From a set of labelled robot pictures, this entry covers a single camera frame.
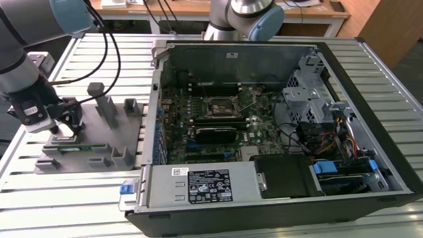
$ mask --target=power cable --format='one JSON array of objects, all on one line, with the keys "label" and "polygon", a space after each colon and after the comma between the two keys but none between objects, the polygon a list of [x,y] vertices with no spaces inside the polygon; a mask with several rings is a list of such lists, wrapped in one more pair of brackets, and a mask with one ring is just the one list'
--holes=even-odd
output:
[{"label": "power cable", "polygon": [[304,15],[303,15],[303,7],[300,6],[300,5],[297,5],[297,3],[296,2],[293,2],[293,4],[296,5],[296,6],[292,6],[292,5],[289,5],[287,2],[285,2],[285,0],[283,0],[283,2],[284,2],[284,4],[287,4],[287,6],[289,6],[289,7],[299,7],[299,12],[300,12],[300,15],[301,15],[301,23],[300,23],[300,25],[299,25],[299,35],[301,34],[301,28],[303,28],[303,22],[304,22]]},{"label": "power cable", "polygon": [[104,25],[104,23],[100,22],[98,17],[97,17],[94,14],[92,14],[89,8],[88,8],[88,11],[89,11],[89,13],[90,13],[93,19],[94,19],[96,22],[98,23],[100,28],[102,28],[102,38],[104,38],[104,54],[102,54],[102,59],[101,59],[98,65],[97,65],[97,67],[96,67],[96,68],[90,71],[90,73],[88,73],[85,76],[82,76],[82,77],[80,77],[80,78],[77,78],[77,79],[73,79],[73,80],[62,80],[62,81],[48,82],[46,85],[49,85],[49,86],[62,85],[62,84],[70,84],[70,83],[74,83],[74,82],[78,82],[78,81],[86,79],[88,77],[90,77],[90,76],[96,73],[96,71],[98,71],[100,67],[101,67],[102,64],[104,64],[105,58],[106,58],[106,56],[108,56],[108,40],[106,40],[106,35],[105,35],[105,25]]},{"label": "power cable", "polygon": [[176,18],[176,15],[174,15],[173,11],[172,11],[172,8],[170,8],[170,6],[169,6],[169,3],[166,2],[166,0],[162,0],[162,1],[164,1],[165,5],[166,5],[166,8],[168,8],[169,11],[170,11],[170,14],[172,14],[172,16],[173,16],[173,18],[174,18],[174,21],[176,21],[177,25],[178,25],[180,22],[178,22],[178,20],[177,20],[177,18]]},{"label": "power cable", "polygon": [[160,28],[161,31],[164,31],[165,33],[169,34],[170,32],[169,32],[168,30],[165,30],[165,29],[160,26],[160,24],[158,24],[156,18],[153,17],[153,15],[152,15],[152,13],[150,13],[150,10],[149,10],[149,7],[148,7],[148,4],[146,4],[146,1],[142,0],[142,2],[144,2],[144,6],[145,6],[145,8],[146,8],[148,14],[149,14],[149,16],[150,16],[153,22],[156,23],[157,27]]},{"label": "power cable", "polygon": [[165,22],[166,22],[166,25],[168,25],[168,27],[169,27],[169,32],[170,32],[170,31],[173,31],[173,30],[172,30],[172,26],[170,26],[170,21],[169,21],[169,18],[166,17],[166,14],[165,14],[165,11],[164,11],[164,8],[162,8],[162,5],[161,5],[161,1],[157,0],[157,2],[158,2],[160,9],[161,9],[161,11],[162,11],[162,14],[164,14],[164,17],[165,17]]},{"label": "power cable", "polygon": [[113,79],[113,82],[112,82],[110,86],[108,87],[108,89],[106,89],[102,93],[100,93],[98,95],[96,95],[96,96],[93,96],[93,97],[90,97],[90,98],[86,98],[86,99],[84,99],[84,100],[81,100],[81,101],[78,101],[78,102],[76,102],[76,103],[69,104],[69,105],[66,106],[66,108],[73,107],[73,106],[77,106],[77,105],[80,105],[80,104],[82,104],[82,103],[85,103],[85,102],[89,102],[89,101],[92,101],[92,100],[94,100],[94,99],[97,99],[97,98],[105,96],[105,95],[110,92],[112,88],[114,87],[114,84],[116,84],[117,79],[118,79],[118,76],[120,76],[120,71],[121,71],[121,58],[120,58],[118,46],[117,46],[117,42],[116,42],[114,36],[113,36],[113,34],[110,33],[108,27],[105,26],[102,17],[101,17],[100,14],[97,13],[97,11],[93,9],[93,7],[90,6],[90,4],[85,3],[85,5],[86,5],[86,8],[88,8],[89,14],[92,15],[92,17],[97,17],[97,18],[98,18],[98,21],[100,21],[100,23],[101,23],[102,26],[104,26],[104,30],[105,30],[105,32],[109,34],[109,36],[110,36],[110,38],[112,38],[112,42],[113,42],[114,50],[116,50],[116,56],[117,56],[117,72],[116,72],[116,76],[114,76],[114,79]]}]

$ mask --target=wire bundle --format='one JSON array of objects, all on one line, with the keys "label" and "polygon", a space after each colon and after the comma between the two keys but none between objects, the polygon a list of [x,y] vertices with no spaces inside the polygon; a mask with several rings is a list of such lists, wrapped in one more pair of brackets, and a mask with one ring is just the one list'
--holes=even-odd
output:
[{"label": "wire bundle", "polygon": [[86,99],[84,99],[84,100],[81,100],[81,101],[78,101],[78,102],[76,102],[76,103],[69,104],[69,105],[66,106],[66,108],[74,107],[74,106],[77,106],[77,105],[80,105],[80,104],[82,104],[82,103],[85,103],[85,102],[89,102],[89,101],[92,101],[92,100],[94,100],[94,99],[97,99],[97,98],[105,96],[105,95],[110,92],[112,88],[113,88],[114,85],[116,85],[116,82],[117,82],[117,79],[118,79],[118,76],[120,76],[120,71],[121,71],[121,58],[120,58],[120,52],[118,52],[118,47],[117,47],[117,42],[116,42],[114,36],[113,36],[113,34],[110,33],[109,29],[106,28],[105,22],[104,22],[104,20],[102,20],[102,18],[101,18],[101,16],[100,16],[100,14],[97,13],[97,11],[94,10],[94,8],[92,7],[89,0],[84,0],[84,3],[85,3],[85,5],[86,5],[86,9],[88,9],[89,14],[92,15],[93,19],[94,19],[96,22],[98,23],[100,28],[101,28],[101,30],[102,30],[102,37],[104,37],[104,55],[102,55],[102,59],[101,59],[98,65],[97,65],[97,67],[96,67],[96,68],[90,71],[90,73],[88,73],[85,76],[82,76],[82,77],[80,77],[80,78],[77,78],[77,79],[73,79],[73,80],[54,81],[54,82],[49,82],[49,83],[46,83],[46,84],[50,85],[50,86],[53,86],[53,85],[70,84],[70,83],[74,83],[74,82],[78,82],[78,81],[86,79],[89,76],[92,76],[92,75],[96,73],[96,71],[97,71],[97,70],[100,69],[100,67],[102,66],[102,63],[104,63],[105,58],[106,58],[106,56],[108,56],[108,40],[106,40],[106,34],[108,34],[108,35],[110,36],[110,38],[112,38],[112,42],[113,42],[113,46],[114,46],[114,50],[116,50],[116,56],[117,56],[117,72],[116,72],[116,76],[114,76],[114,79],[113,79],[113,82],[112,82],[110,86],[108,87],[108,89],[106,89],[102,93],[100,93],[98,95],[96,95],[96,96],[93,96],[93,97],[89,97],[89,98],[86,98]]},{"label": "wire bundle", "polygon": [[[173,18],[174,18],[174,21],[176,21],[177,24],[178,24],[178,20],[177,20],[177,18],[176,18],[176,15],[174,15],[174,13],[173,13],[173,10],[172,10],[170,6],[169,6],[169,3],[166,2],[166,0],[162,0],[162,1],[164,1],[165,5],[166,5],[166,8],[168,8],[169,11],[170,11],[170,14],[172,14],[172,16],[173,16]],[[164,17],[165,17],[165,22],[166,22],[166,26],[168,26],[169,30],[165,30],[165,29],[160,26],[158,21],[156,20],[156,18],[153,17],[153,15],[152,15],[152,13],[150,13],[150,9],[149,9],[149,7],[148,7],[146,0],[142,0],[142,2],[144,2],[144,6],[145,6],[145,8],[146,8],[148,14],[149,14],[149,16],[150,16],[153,22],[154,22],[156,25],[158,26],[160,30],[164,31],[164,32],[168,33],[168,34],[176,34],[176,32],[173,31],[172,26],[170,26],[169,18],[168,18],[166,14],[165,14],[165,10],[164,10],[164,8],[162,8],[161,1],[157,0],[158,6],[160,6],[160,9],[161,9],[161,12],[162,12]]]}]

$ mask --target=green circuit board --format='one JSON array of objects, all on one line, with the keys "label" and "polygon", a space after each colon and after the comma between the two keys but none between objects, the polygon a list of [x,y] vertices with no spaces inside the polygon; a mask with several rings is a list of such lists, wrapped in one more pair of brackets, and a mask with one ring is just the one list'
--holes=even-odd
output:
[{"label": "green circuit board", "polygon": [[[240,148],[256,146],[259,154],[281,154],[283,144],[277,134],[277,126],[269,113],[275,99],[273,92],[261,92],[257,86],[243,86],[235,97],[193,97],[186,89],[166,88],[162,90],[165,102],[165,135],[168,147],[166,164],[212,163],[213,159],[189,160],[189,156],[221,155],[224,161],[236,162],[241,160]],[[189,138],[193,126],[192,118],[204,119],[209,111],[208,103],[214,100],[227,100],[233,103],[233,117],[248,121],[247,129],[236,132],[232,143],[198,145]],[[217,114],[227,114],[225,110],[216,108]]]}]

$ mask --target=desk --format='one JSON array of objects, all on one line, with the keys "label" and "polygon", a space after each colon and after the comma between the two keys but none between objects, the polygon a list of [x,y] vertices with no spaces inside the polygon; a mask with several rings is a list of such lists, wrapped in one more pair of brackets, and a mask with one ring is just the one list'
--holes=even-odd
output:
[{"label": "desk", "polygon": [[[152,42],[192,41],[200,40],[200,36],[116,34],[114,37],[120,47],[122,70],[109,96],[114,103],[121,103],[125,98],[136,98],[140,103],[148,103],[153,72],[149,64]],[[415,99],[365,44],[357,43],[352,38],[275,37],[272,40],[327,43],[423,179],[423,108],[417,107]],[[49,80],[68,80],[85,75],[97,66],[102,53],[101,34],[85,34],[81,39],[72,39]],[[56,87],[57,95],[76,96],[76,99],[81,100],[88,97],[89,82],[102,82],[105,87],[110,85],[116,74],[114,49],[109,49],[109,54],[106,63],[88,79]],[[341,96],[339,87],[333,87],[333,90]],[[0,237],[146,238],[117,209],[120,184],[125,179],[140,176],[141,141],[136,169],[132,171],[36,175],[32,173],[34,162],[48,138],[48,131],[28,134],[21,126],[0,160]],[[140,138],[144,138],[144,129],[140,130]],[[190,237],[376,238],[401,237],[407,234],[407,238],[421,238],[421,220],[421,202],[413,202],[403,207],[380,210],[353,222]]]},{"label": "desk", "polygon": [[[117,9],[101,9],[101,0],[90,0],[94,9],[106,20],[148,20],[152,34],[160,34],[158,26],[154,24],[146,8],[142,5],[129,5],[128,8]],[[189,0],[166,0],[169,6],[174,12],[177,20],[180,21],[208,21],[210,5],[206,2],[193,2]],[[164,5],[164,9],[173,19],[168,8]],[[148,7],[150,13],[157,21],[165,20],[157,0],[148,0]],[[339,29],[345,19],[349,18],[347,12],[336,12],[332,9],[328,0],[324,0],[323,4],[312,7],[303,8],[303,19],[300,9],[289,9],[284,11],[284,23],[308,23],[308,24],[328,24],[329,27],[325,31],[324,37],[336,37]]]}]

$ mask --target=blue connector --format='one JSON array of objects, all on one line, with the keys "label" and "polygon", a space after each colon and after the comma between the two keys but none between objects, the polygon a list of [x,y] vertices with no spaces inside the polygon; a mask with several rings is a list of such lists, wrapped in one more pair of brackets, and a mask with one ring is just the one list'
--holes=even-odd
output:
[{"label": "blue connector", "polygon": [[369,164],[371,169],[372,169],[373,171],[376,171],[376,170],[379,169],[377,164],[376,164],[376,161],[369,160],[369,161],[368,161],[368,164]]},{"label": "blue connector", "polygon": [[232,152],[224,152],[224,159],[229,158],[231,155],[232,155]]}]

